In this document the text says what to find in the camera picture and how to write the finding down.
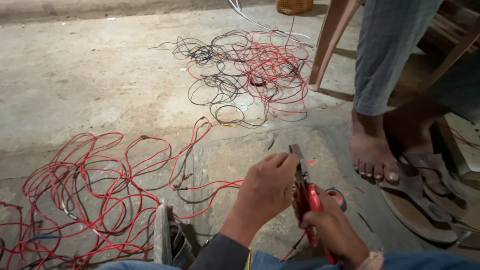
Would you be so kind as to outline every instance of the wrist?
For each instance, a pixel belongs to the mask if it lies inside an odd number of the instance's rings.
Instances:
[[[220,233],[248,247],[257,231],[261,228],[255,219],[244,214],[244,211],[234,206],[223,223]]]
[[[370,256],[370,251],[368,248],[362,247],[352,251],[346,257],[346,266],[347,269],[357,269],[368,257]]]

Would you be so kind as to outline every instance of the dark sleeve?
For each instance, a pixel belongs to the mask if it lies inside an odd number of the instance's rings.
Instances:
[[[249,252],[242,244],[218,233],[202,248],[189,270],[244,270]]]

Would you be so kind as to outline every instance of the wooden chair leg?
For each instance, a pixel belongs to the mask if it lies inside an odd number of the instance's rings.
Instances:
[[[331,0],[318,36],[308,88],[318,91],[333,50],[342,37],[353,14],[365,0]]]
[[[445,57],[445,60],[440,64],[440,66],[430,74],[427,79],[420,83],[419,89],[426,90],[433,85],[434,82],[440,78],[457,60],[460,58],[465,51],[467,51],[470,46],[480,37],[480,18],[476,20],[473,26],[465,33],[463,38],[455,45],[453,50]]]

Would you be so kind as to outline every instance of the person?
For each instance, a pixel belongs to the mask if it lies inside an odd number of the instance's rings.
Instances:
[[[428,159],[433,154],[429,128],[436,119],[449,112],[455,112],[471,122],[480,119],[478,52],[452,67],[426,93],[385,112],[403,66],[442,2],[365,2],[349,140],[353,167],[361,175],[397,181],[400,172],[389,141],[394,141],[401,151],[421,154]],[[434,192],[440,195],[448,193],[439,177],[431,172],[422,176]]]
[[[234,206],[220,232],[205,245],[190,266],[191,270],[243,270],[249,255],[248,246],[258,230],[292,204],[293,175],[299,158],[295,154],[273,154],[251,166],[240,187]],[[322,243],[341,261],[344,269],[480,269],[480,264],[447,252],[424,251],[383,255],[370,252],[355,233],[337,202],[317,187],[323,212],[307,212],[299,224],[315,226]],[[337,269],[326,260],[279,262],[255,256],[250,269]],[[153,262],[117,261],[98,270],[175,270]]]

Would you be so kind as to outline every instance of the tangled wire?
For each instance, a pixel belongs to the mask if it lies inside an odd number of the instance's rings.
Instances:
[[[177,42],[164,42],[150,49],[173,44],[172,53],[177,59],[190,59],[186,68],[196,79],[188,89],[188,99],[193,104],[209,106],[210,113],[221,124],[244,123],[245,127],[255,128],[267,120],[270,109],[305,114],[302,119],[307,116],[303,99],[308,93],[309,77],[303,76],[301,71],[305,65],[310,67],[311,61],[307,60],[308,52],[301,44],[289,44],[288,39],[284,40],[285,35],[276,29],[268,32],[233,30],[215,37],[210,44],[178,37]],[[197,70],[201,71],[200,75],[195,74]],[[264,106],[260,123],[247,122],[239,104],[235,103],[236,98],[247,93],[259,98]],[[301,109],[295,106],[285,109],[288,104],[297,102],[301,102]],[[226,108],[236,109],[241,117],[220,118]]]
[[[206,130],[197,138],[195,132],[200,128],[198,125],[202,119],[206,120],[204,123]],[[15,209],[14,212],[18,212],[17,222],[0,223],[0,228],[6,226],[18,227],[16,243],[5,243],[4,239],[0,238],[0,261],[4,255],[7,255],[7,270],[12,260],[16,258],[19,258],[25,265],[24,269],[35,267],[39,269],[44,262],[59,259],[64,263],[71,264],[72,268],[76,270],[84,267],[95,254],[104,251],[116,251],[117,254],[113,260],[137,253],[143,253],[141,259],[144,260],[147,252],[153,248],[153,244],[145,241],[142,245],[138,245],[134,244],[134,240],[137,239],[135,242],[137,243],[142,232],[146,231],[148,234],[148,228],[155,220],[156,209],[161,201],[145,187],[141,187],[137,178],[169,160],[174,160],[167,182],[168,187],[174,189],[170,182],[180,155],[202,139],[210,128],[211,124],[207,118],[198,119],[193,126],[189,144],[182,148],[177,155],[160,161],[155,161],[154,158],[171,151],[170,144],[162,138],[146,135],[137,138],[125,149],[123,156],[125,161],[122,162],[118,158],[103,155],[101,152],[116,146],[123,139],[123,134],[117,132],[108,132],[101,135],[81,133],[74,136],[47,165],[35,170],[23,184],[22,194],[29,204],[26,217],[22,207],[0,201],[0,207],[13,208]],[[107,142],[97,146],[96,144],[100,139],[107,140]],[[128,156],[129,151],[142,140],[161,141],[166,145],[152,156],[132,164]],[[67,151],[68,147],[72,147],[73,150]],[[106,160],[116,164],[116,167],[95,167],[96,163]],[[95,177],[92,177],[95,172],[109,172],[114,177],[95,179]],[[105,192],[98,192],[92,188],[95,182],[105,183],[109,179],[113,182],[108,185]],[[218,190],[231,185],[238,187],[238,183],[242,181],[213,181],[202,186],[182,188],[199,189],[210,184],[222,183],[212,194],[210,202],[204,210],[185,217],[176,215],[177,218],[188,219],[202,214],[210,207]],[[94,202],[99,205],[94,217],[91,217],[91,209],[87,210],[83,207],[86,199],[81,200],[79,197],[79,192],[82,189],[93,196],[93,199],[88,199],[91,205],[94,205]],[[127,205],[132,203],[133,198],[136,199],[134,204],[136,209],[134,209],[134,206],[129,209]],[[126,222],[126,213],[129,210],[133,214],[131,220]],[[60,248],[62,239],[76,237],[87,231],[94,232],[96,238],[91,243],[91,249],[88,252],[72,256],[58,254],[59,251],[62,252],[62,248]],[[27,254],[38,254],[40,259],[31,261],[30,258],[27,258]]]

